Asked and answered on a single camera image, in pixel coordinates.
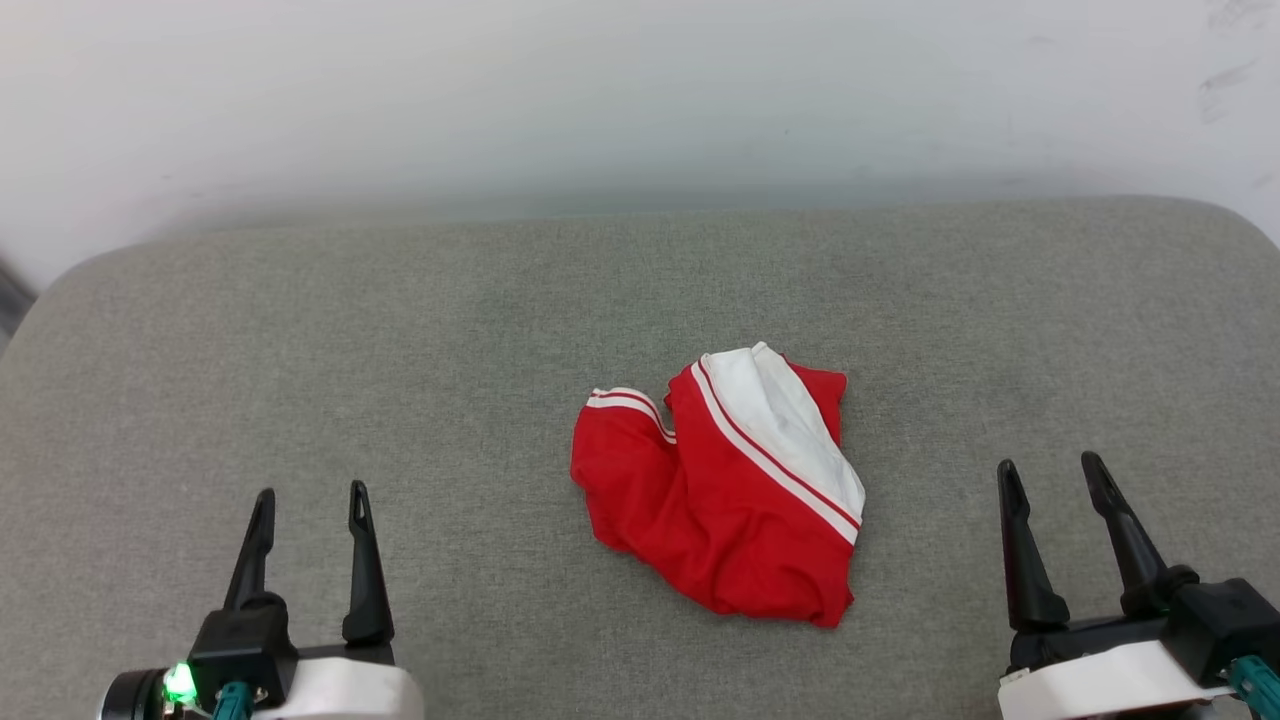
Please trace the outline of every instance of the white wall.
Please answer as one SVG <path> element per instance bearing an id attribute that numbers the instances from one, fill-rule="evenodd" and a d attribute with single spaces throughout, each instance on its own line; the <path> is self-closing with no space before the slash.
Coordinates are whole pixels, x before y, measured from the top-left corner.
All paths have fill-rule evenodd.
<path id="1" fill-rule="evenodd" d="M 1276 0 L 5 0 L 0 259 L 191 228 L 1148 192 L 1280 237 Z"/>

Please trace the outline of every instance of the red garment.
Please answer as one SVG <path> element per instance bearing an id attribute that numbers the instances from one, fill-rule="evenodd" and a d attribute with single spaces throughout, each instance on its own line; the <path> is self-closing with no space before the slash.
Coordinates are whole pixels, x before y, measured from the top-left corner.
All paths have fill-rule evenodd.
<path id="1" fill-rule="evenodd" d="M 704 355 L 671 380 L 678 439 L 644 393 L 593 392 L 570 474 L 595 537 L 716 612 L 836 626 L 865 498 L 837 446 L 845 384 L 763 342 Z"/>

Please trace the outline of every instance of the white trim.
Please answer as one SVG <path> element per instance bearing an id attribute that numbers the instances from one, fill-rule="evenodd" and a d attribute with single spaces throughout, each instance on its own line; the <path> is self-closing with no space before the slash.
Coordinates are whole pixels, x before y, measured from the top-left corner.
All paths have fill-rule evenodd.
<path id="1" fill-rule="evenodd" d="M 703 356 L 703 359 L 710 357 L 709 355 Z M 760 470 L 764 471 L 773 482 L 782 486 L 783 489 L 794 495 L 801 502 L 809 506 L 810 510 L 817 512 L 823 520 L 827 521 L 841 537 L 849 541 L 849 544 L 854 544 L 858 541 L 858 528 L 855 528 L 849 520 L 846 520 L 840 512 L 833 507 L 822 501 L 822 498 L 815 497 L 804 486 L 794 480 L 787 473 L 782 470 L 774 461 L 768 456 L 755 448 L 745 437 L 742 437 L 733 425 L 728 421 L 728 418 L 719 409 L 719 402 L 716 400 L 716 393 L 712 391 L 710 378 L 703 372 L 701 366 L 695 363 L 691 368 L 694 380 L 698 383 L 698 389 L 703 393 L 703 404 L 707 405 L 707 410 L 712 414 L 712 420 L 716 421 L 716 427 L 719 429 L 721 434 L 724 436 L 728 442 L 737 448 L 739 452 L 746 456 L 748 460 L 755 464 Z"/>
<path id="2" fill-rule="evenodd" d="M 867 491 L 786 359 L 760 342 L 704 355 L 703 365 L 708 387 L 724 406 L 730 424 L 861 525 Z"/>
<path id="3" fill-rule="evenodd" d="M 626 393 L 626 395 L 602 397 L 611 393 Z M 598 409 L 626 407 L 628 410 L 639 410 L 640 413 L 648 415 L 649 419 L 653 420 L 655 425 L 658 425 L 658 430 L 662 432 L 662 439 L 672 445 L 676 443 L 676 433 L 668 430 L 667 427 L 662 424 L 662 419 L 658 416 L 658 406 L 654 405 L 653 400 L 650 400 L 648 395 L 637 389 L 631 389 L 627 387 L 616 387 L 613 389 L 594 389 L 591 391 L 591 397 L 586 400 L 586 406 Z"/>

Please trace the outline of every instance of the teal cable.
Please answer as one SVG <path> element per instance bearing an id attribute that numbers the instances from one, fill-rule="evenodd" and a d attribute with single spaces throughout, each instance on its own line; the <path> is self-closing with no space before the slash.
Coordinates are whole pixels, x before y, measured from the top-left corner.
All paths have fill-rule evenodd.
<path id="1" fill-rule="evenodd" d="M 227 683 L 218 697 L 214 720 L 248 720 L 253 715 L 253 688 L 248 683 Z"/>
<path id="2" fill-rule="evenodd" d="M 1229 680 L 1240 700 L 1262 720 L 1280 720 L 1280 678 L 1257 655 L 1231 664 Z"/>

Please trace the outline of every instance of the camera lens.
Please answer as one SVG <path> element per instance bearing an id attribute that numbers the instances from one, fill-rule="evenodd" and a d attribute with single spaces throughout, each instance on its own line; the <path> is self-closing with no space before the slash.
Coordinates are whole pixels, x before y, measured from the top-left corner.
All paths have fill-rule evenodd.
<path id="1" fill-rule="evenodd" d="M 165 669 L 120 673 L 102 698 L 97 720 L 160 720 Z"/>

